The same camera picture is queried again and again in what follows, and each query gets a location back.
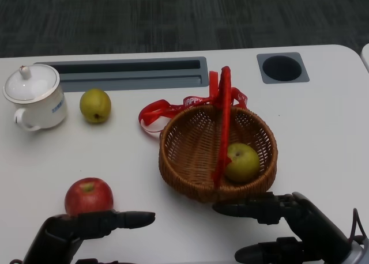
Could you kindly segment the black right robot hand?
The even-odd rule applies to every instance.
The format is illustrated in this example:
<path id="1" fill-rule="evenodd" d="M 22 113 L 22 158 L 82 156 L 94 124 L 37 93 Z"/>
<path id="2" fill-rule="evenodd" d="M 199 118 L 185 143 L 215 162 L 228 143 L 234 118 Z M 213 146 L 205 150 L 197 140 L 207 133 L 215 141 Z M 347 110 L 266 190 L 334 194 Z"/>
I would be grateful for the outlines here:
<path id="1" fill-rule="evenodd" d="M 284 219 L 296 235 L 243 247 L 235 253 L 235 260 L 239 263 L 303 263 L 318 260 L 345 263 L 352 258 L 352 241 L 300 193 L 257 194 L 250 198 L 216 202 L 212 208 L 225 216 L 253 218 L 266 225 L 278 224 Z"/>

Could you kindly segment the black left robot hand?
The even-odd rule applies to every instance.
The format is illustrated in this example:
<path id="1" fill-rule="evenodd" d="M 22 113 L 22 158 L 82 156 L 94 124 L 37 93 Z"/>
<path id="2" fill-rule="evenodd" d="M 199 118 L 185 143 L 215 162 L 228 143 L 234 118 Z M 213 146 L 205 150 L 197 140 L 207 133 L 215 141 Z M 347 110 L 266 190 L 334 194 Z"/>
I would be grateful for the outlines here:
<path id="1" fill-rule="evenodd" d="M 154 212 L 139 211 L 52 216 L 39 229 L 23 263 L 71 263 L 84 240 L 103 238 L 118 228 L 146 227 L 154 221 Z"/>

